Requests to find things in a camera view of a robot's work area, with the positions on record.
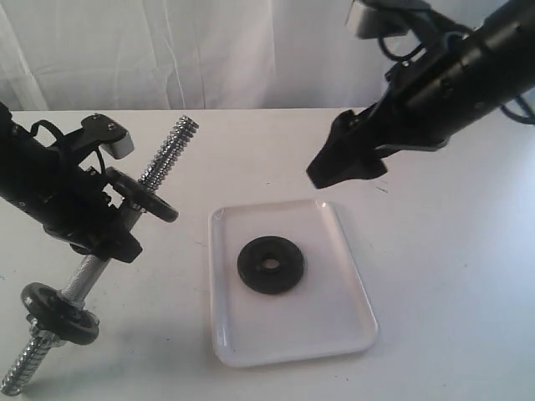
silver threaded bar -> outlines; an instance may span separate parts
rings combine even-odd
[[[33,337],[30,339],[0,384],[0,391],[5,395],[19,395],[51,347],[52,340],[50,338]]]
[[[198,128],[199,125],[189,117],[185,115],[180,117],[139,179],[139,182],[150,192],[158,189]],[[104,264],[100,266],[101,269],[108,264],[108,261],[99,262],[95,264]],[[32,336],[0,384],[0,392],[10,396],[19,395],[37,371],[44,357],[47,356],[50,348],[58,345],[52,338]]]
[[[183,115],[141,175],[140,183],[149,191],[155,192],[198,128],[195,121]]]

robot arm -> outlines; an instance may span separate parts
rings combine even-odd
[[[307,169],[317,188],[387,172],[383,158],[400,150],[438,150],[455,132],[502,107],[506,115],[535,124],[518,94],[535,86],[535,2],[509,0],[472,31],[421,0],[362,0],[348,26],[361,38],[377,38],[397,61],[386,74],[382,99],[333,122],[324,147]],[[385,38],[411,30],[421,44],[394,56]],[[516,99],[528,117],[503,104]]]

white plastic tray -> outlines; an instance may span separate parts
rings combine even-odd
[[[242,248],[259,236],[294,242],[302,281],[272,296],[237,273]],[[333,207],[296,200],[215,211],[210,219],[213,347],[223,363],[249,367],[355,353],[370,347],[377,322]]]

white backdrop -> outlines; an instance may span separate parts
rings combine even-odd
[[[475,26],[504,0],[435,0]],[[1,0],[12,109],[367,106],[387,62],[351,0]]]

white table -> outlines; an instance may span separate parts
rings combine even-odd
[[[145,251],[89,294],[101,334],[54,349],[23,398],[42,400],[528,400],[535,394],[535,132],[494,114],[435,154],[403,152],[380,180],[317,191],[304,170],[340,110],[191,111],[201,126],[144,216]],[[79,127],[89,112],[16,113]],[[180,112],[106,112],[130,129],[137,176]],[[221,206],[332,201],[380,324],[366,353],[254,369],[211,350],[207,222]],[[25,344],[23,286],[60,288],[80,261],[0,201],[0,367]]]

